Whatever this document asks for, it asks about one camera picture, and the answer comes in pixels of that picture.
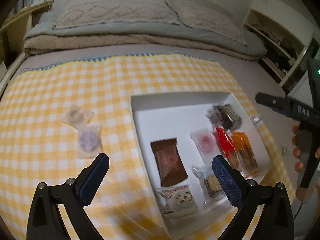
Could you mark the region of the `right hand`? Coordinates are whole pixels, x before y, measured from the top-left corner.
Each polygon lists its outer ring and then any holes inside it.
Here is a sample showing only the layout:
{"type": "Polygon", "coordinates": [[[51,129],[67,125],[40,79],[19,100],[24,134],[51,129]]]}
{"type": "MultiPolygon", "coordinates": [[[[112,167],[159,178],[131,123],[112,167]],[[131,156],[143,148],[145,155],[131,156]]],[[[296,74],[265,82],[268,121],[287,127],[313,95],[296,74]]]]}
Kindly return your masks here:
{"type": "Polygon", "coordinates": [[[293,155],[299,159],[295,164],[298,172],[296,197],[302,203],[307,202],[315,189],[319,189],[319,139],[317,134],[300,130],[293,126],[293,155]]]}

